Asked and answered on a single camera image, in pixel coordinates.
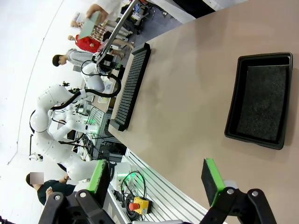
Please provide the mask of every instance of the black shirt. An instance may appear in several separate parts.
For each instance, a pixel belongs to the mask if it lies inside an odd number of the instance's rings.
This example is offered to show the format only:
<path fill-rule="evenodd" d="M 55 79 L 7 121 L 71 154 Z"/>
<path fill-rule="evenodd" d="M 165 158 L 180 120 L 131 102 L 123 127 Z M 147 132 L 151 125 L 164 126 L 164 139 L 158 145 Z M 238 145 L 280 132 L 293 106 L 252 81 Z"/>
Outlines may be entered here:
<path fill-rule="evenodd" d="M 43 183 L 43 185 L 37 190 L 38 200 L 45 205 L 46 204 L 46 190 L 52 187 L 53 192 L 63 193 L 65 196 L 69 196 L 73 193 L 75 185 L 60 183 L 59 181 L 49 180 Z"/>

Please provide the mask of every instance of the metal pole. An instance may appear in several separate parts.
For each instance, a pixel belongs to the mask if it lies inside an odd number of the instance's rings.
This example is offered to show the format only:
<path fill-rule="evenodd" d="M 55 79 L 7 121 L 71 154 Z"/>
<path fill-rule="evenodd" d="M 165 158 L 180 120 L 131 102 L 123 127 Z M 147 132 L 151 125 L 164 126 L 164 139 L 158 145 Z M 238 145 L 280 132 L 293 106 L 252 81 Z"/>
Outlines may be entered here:
<path fill-rule="evenodd" d="M 97 61 L 97 65 L 100 63 L 100 61 L 105 57 L 105 55 L 108 53 L 111 44 L 113 43 L 114 39 L 116 38 L 118 31 L 120 31 L 124 21 L 127 19 L 128 15 L 130 14 L 130 12 L 133 10 L 133 7 L 137 4 L 139 0 L 133 0 L 131 2 L 131 4 L 129 5 L 129 7 L 127 8 L 127 10 L 125 11 L 125 13 L 122 15 L 120 21 L 117 23 L 116 27 L 114 28 L 111 36 L 108 39 L 108 42 L 106 44 L 106 46 L 104 47 L 104 49 L 102 50 L 101 53 L 101 58 Z"/>

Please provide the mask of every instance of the bolt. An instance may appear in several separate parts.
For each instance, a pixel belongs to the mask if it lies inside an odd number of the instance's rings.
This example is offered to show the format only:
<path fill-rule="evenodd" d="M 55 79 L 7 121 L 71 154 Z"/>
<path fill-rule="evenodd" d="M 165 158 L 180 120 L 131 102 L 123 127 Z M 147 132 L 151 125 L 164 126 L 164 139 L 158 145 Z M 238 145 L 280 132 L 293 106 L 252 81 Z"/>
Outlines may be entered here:
<path fill-rule="evenodd" d="M 80 197 L 86 197 L 86 193 L 85 192 L 80 193 Z"/>
<path fill-rule="evenodd" d="M 227 190 L 227 193 L 228 193 L 229 195 L 232 195 L 234 192 L 235 192 L 235 191 L 234 191 L 233 189 L 228 189 L 228 190 Z"/>
<path fill-rule="evenodd" d="M 258 192 L 257 191 L 253 191 L 251 194 L 252 194 L 253 197 L 256 197 L 258 195 Z"/>

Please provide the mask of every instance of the black tray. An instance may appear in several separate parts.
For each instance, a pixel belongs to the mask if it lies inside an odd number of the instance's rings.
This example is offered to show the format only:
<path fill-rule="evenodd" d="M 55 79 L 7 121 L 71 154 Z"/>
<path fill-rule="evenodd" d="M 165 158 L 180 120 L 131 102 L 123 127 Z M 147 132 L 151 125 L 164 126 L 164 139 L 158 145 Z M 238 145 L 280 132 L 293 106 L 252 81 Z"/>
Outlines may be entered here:
<path fill-rule="evenodd" d="M 292 78 L 292 54 L 242 56 L 225 136 L 282 149 Z"/>

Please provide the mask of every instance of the red shirt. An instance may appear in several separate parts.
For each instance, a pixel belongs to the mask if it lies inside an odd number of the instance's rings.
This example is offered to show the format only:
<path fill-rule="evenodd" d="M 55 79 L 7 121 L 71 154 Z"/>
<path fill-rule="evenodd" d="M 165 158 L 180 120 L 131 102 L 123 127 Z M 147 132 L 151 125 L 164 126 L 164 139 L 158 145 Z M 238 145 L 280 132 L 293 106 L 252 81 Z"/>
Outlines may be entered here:
<path fill-rule="evenodd" d="M 88 36 L 80 40 L 78 38 L 79 34 L 76 35 L 76 45 L 82 50 L 86 50 L 91 53 L 96 53 L 98 51 L 98 48 L 101 46 L 100 42 Z"/>

